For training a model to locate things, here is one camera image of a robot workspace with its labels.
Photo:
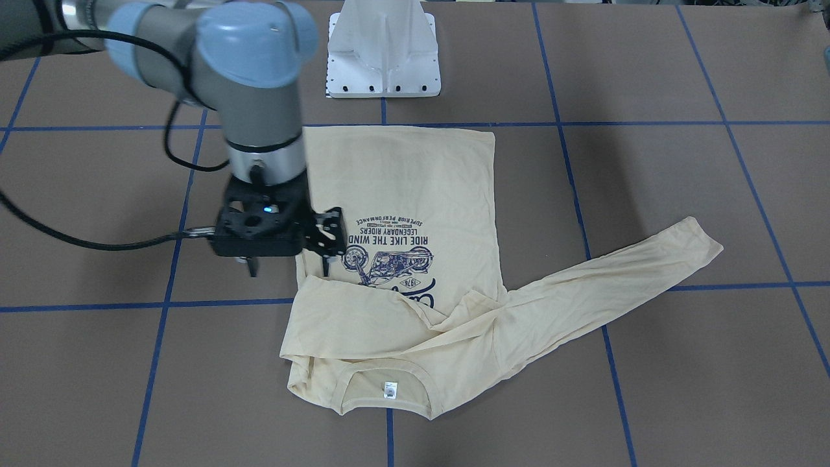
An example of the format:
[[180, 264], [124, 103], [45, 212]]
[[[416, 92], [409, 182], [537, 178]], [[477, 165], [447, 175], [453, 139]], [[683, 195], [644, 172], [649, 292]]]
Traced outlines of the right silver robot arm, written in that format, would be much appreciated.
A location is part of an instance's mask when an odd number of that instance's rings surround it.
[[214, 254], [237, 257], [257, 275], [261, 257], [321, 257], [324, 272], [345, 254], [343, 211], [314, 212], [309, 198], [298, 78], [315, 54], [314, 18], [283, 1], [3, 1], [2, 60], [106, 51], [113, 64], [174, 97], [217, 112], [228, 159], [213, 166], [175, 158], [191, 171], [230, 169], [213, 226], [135, 243], [95, 243], [53, 230], [17, 207], [19, 221], [81, 248], [128, 251], [205, 237]]

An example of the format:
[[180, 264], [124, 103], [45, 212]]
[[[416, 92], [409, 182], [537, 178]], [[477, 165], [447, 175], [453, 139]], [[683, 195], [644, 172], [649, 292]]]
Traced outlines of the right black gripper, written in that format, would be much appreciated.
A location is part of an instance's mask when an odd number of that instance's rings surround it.
[[335, 256], [344, 254], [343, 210], [314, 212], [306, 171], [273, 186], [231, 176], [209, 244], [217, 256], [243, 257], [251, 278], [259, 275], [258, 257], [308, 250], [321, 256], [322, 277], [328, 278]]

